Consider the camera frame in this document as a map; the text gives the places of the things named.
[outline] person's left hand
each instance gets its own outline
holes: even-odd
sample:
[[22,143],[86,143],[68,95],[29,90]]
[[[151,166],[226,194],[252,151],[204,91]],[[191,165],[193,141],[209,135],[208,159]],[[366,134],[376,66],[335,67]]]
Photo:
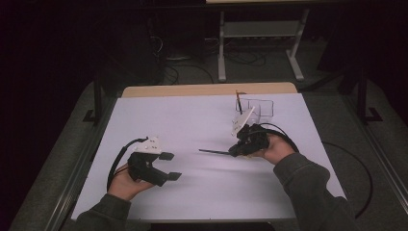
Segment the person's left hand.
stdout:
[[134,181],[132,177],[130,177],[127,167],[128,165],[126,164],[116,171],[108,194],[124,200],[131,200],[138,193],[148,190],[154,185],[149,182],[141,181],[140,179]]

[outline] person's right hand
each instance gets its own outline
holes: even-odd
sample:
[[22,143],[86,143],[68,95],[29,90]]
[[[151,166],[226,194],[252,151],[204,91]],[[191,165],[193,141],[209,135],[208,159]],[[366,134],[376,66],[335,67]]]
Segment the person's right hand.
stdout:
[[281,137],[268,134],[269,147],[248,155],[248,157],[262,157],[274,165],[294,153],[293,148]]

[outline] hand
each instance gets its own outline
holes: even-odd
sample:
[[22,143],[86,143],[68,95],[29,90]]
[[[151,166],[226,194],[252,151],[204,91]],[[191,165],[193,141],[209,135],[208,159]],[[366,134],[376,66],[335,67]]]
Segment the hand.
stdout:
[[274,165],[277,165],[282,159],[294,153],[293,148],[281,137],[268,134],[269,147],[261,149],[249,157],[262,157]]
[[128,165],[126,164],[116,171],[108,194],[124,200],[131,200],[138,193],[148,190],[154,185],[149,182],[142,182],[140,179],[134,181],[130,177],[127,167]]

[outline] white table surface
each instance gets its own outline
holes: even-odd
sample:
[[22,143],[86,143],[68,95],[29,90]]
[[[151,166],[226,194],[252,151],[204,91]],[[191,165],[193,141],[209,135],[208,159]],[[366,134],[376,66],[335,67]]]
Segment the white table surface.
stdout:
[[[302,154],[328,168],[328,190],[344,196],[301,94],[245,98],[273,100],[271,122],[291,137]],[[291,201],[269,162],[198,151],[226,151],[238,141],[231,136],[235,102],[235,95],[119,98],[72,218],[90,209],[106,193],[108,173],[121,147],[146,136],[158,136],[163,151],[175,155],[172,161],[157,160],[153,166],[164,172],[182,172],[182,176],[138,194],[128,219],[195,222],[294,218]],[[128,148],[119,167],[126,163],[133,147]]]

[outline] gray sleeve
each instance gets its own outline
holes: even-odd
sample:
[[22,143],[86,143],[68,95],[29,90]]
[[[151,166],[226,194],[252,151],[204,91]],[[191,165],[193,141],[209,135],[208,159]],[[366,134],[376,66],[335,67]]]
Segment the gray sleeve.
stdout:
[[291,199],[301,230],[359,230],[348,202],[326,189],[326,168],[294,153],[273,171]]
[[130,205],[129,201],[105,194],[99,203],[77,218],[73,230],[125,230]]

